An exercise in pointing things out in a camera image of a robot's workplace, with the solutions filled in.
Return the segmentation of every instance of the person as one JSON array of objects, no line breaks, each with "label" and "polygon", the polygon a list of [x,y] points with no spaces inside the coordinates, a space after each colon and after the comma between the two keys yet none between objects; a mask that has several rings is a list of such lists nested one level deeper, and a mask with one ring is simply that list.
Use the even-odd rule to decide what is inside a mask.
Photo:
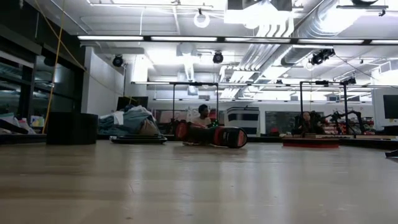
[{"label": "person", "polygon": [[306,111],[303,112],[303,123],[298,129],[301,133],[313,133],[313,134],[324,134],[325,131],[321,127],[321,123],[314,123],[311,121],[311,114],[310,112]]},{"label": "person", "polygon": [[211,124],[211,120],[208,117],[209,116],[209,107],[207,107],[207,105],[200,105],[198,112],[199,112],[200,116],[197,118],[194,118],[192,120],[192,123],[199,124],[202,126],[208,126],[209,124]]}]

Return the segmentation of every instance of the white ceiling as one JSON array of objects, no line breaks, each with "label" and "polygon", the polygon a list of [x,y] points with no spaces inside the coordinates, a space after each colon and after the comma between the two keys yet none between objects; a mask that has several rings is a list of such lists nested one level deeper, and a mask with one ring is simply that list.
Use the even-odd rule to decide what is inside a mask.
[{"label": "white ceiling", "polygon": [[[35,1],[39,2],[44,13],[51,20],[60,25],[61,10],[56,6],[61,6],[63,0],[26,0],[29,4],[36,6]],[[102,3],[111,3],[112,0],[102,0]],[[123,3],[130,0],[117,0]],[[310,12],[321,0],[303,0],[304,10],[295,15],[295,23]],[[222,9],[226,0],[198,0],[215,5],[217,9]],[[210,25],[204,29],[198,28],[193,23],[194,10],[177,9],[177,23],[171,9],[133,9],[119,7],[91,7],[87,0],[66,1],[65,12],[70,16],[65,20],[64,28],[73,35],[77,34],[112,34],[112,35],[210,35],[210,36],[253,36],[257,32],[245,28],[241,24],[225,24],[222,19],[211,17]],[[222,16],[223,11],[212,12],[216,16]],[[367,13],[360,17],[351,27],[344,30],[338,37],[360,37],[360,38],[388,38],[398,36],[398,12],[388,11],[384,17],[378,16],[379,12]],[[177,44],[171,43],[129,43],[129,42],[108,42],[102,47],[109,47],[117,51],[118,48],[142,47],[147,52],[152,61],[159,58],[175,57]],[[239,63],[242,56],[246,53],[249,45],[247,44],[197,44],[198,50],[222,50],[227,62]],[[343,57],[350,64],[369,73],[370,69],[376,67],[368,65],[378,58],[388,58],[398,56],[398,47],[365,47],[336,46],[337,56]],[[359,58],[371,57],[360,63]],[[173,76],[177,72],[183,71],[183,65],[173,65],[172,63],[157,64],[155,70],[150,70],[149,76],[156,80],[156,77]],[[220,65],[195,64],[195,72],[218,73]],[[317,78],[332,79],[354,68],[338,58],[331,60],[323,65],[316,66],[313,71],[306,68],[292,68],[287,74],[289,78]],[[358,72],[358,80],[366,82],[369,77]]]}]

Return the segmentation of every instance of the ceiling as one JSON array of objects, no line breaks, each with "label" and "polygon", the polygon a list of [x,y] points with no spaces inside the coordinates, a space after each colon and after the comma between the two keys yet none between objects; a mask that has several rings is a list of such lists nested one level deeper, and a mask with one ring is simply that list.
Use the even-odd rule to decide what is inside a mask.
[{"label": "ceiling", "polygon": [[[37,7],[40,4],[44,14],[60,25],[62,0],[26,0]],[[136,9],[120,7],[93,7],[89,0],[66,1],[65,12],[67,19],[64,29],[73,35],[207,35],[207,36],[255,36],[258,29],[247,29],[242,24],[226,24],[223,20],[226,0],[191,0],[190,4],[213,5],[213,11],[207,11],[210,24],[206,28],[199,28],[193,22],[196,9]],[[103,4],[132,3],[139,0],[101,0]],[[149,2],[165,2],[166,0],[146,0]],[[301,20],[322,0],[302,0],[302,11],[294,13],[294,24],[298,26]],[[379,11],[370,11],[357,19],[352,26],[340,32],[336,37],[341,38],[378,38],[388,39],[397,37],[398,11],[388,10],[387,14],[379,17]],[[335,23],[344,23],[345,18],[337,18]],[[178,43],[148,43],[148,42],[106,42],[100,43],[103,49],[112,49],[118,54],[118,49],[141,47],[153,63],[149,70],[151,81],[161,80],[162,77],[177,77],[178,72],[184,72],[182,63],[173,63],[176,58]],[[248,44],[196,44],[199,52],[203,52],[199,63],[194,64],[195,73],[204,75],[218,74],[222,65],[211,62],[211,54],[220,50],[224,54],[224,63],[238,64],[248,51]],[[398,47],[369,47],[369,46],[335,46],[336,56],[313,69],[305,68],[305,64],[296,64],[287,69],[285,78],[294,80],[332,80],[347,73],[356,75],[357,82],[369,83],[371,70],[377,65],[388,62],[389,58],[398,57]]]}]

